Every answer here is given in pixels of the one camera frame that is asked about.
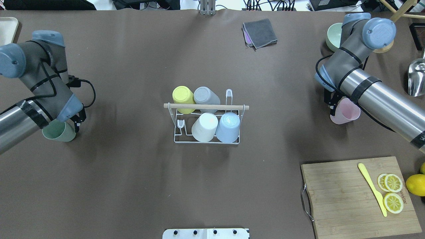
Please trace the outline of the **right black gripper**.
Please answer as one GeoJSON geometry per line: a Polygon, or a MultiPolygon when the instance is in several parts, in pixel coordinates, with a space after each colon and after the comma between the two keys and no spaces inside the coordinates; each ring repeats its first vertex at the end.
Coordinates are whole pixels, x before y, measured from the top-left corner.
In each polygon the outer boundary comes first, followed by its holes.
{"type": "Polygon", "coordinates": [[[328,91],[324,89],[324,102],[330,107],[330,115],[335,116],[336,106],[338,102],[342,99],[342,94],[338,91],[328,91]]]}

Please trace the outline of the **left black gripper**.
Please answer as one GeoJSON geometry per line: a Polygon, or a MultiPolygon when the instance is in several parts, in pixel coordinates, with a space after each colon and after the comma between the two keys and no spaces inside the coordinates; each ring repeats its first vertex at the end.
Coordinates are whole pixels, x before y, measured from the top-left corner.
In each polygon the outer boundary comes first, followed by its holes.
{"type": "MultiPolygon", "coordinates": [[[[87,80],[79,79],[75,76],[68,76],[68,87],[69,88],[79,88],[81,87],[81,82],[87,83],[87,80]]],[[[80,130],[80,125],[86,119],[85,108],[83,108],[80,112],[70,118],[75,126],[75,133],[78,133],[80,130]]]]}

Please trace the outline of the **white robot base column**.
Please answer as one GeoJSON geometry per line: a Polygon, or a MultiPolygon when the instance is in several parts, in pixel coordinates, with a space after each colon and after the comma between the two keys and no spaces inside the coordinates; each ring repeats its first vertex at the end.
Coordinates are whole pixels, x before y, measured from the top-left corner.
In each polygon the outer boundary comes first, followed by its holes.
{"type": "Polygon", "coordinates": [[[245,228],[191,228],[166,229],[163,239],[249,239],[249,229],[245,228]]]}

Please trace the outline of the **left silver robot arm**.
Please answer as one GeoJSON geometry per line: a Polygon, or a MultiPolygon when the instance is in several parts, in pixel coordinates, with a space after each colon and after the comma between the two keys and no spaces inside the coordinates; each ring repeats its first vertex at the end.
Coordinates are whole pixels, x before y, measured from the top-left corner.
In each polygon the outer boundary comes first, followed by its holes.
{"type": "Polygon", "coordinates": [[[54,140],[68,142],[72,129],[79,131],[86,106],[71,88],[80,87],[84,80],[68,74],[61,33],[37,30],[29,41],[2,45],[1,75],[20,79],[33,93],[1,113],[1,153],[53,121],[65,123],[54,140]]]}

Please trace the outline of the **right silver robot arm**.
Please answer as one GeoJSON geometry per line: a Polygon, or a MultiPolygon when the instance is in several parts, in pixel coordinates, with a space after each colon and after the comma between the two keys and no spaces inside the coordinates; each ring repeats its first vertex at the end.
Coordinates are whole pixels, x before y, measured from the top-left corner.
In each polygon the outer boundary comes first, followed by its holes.
{"type": "Polygon", "coordinates": [[[424,152],[424,110],[360,67],[395,35],[395,23],[389,19],[372,18],[369,13],[345,15],[340,47],[316,68],[315,78],[326,90],[349,98],[424,152]]]}

